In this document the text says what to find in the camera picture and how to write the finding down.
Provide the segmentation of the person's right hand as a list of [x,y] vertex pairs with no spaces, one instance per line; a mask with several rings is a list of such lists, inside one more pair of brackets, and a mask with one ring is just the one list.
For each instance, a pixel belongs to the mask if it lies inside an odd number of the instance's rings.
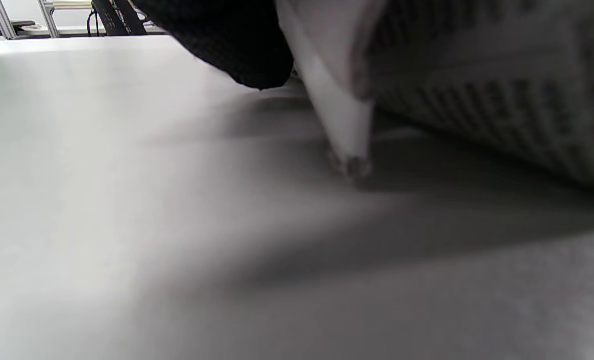
[[234,82],[264,91],[282,87],[294,57],[273,0],[137,0],[157,27]]

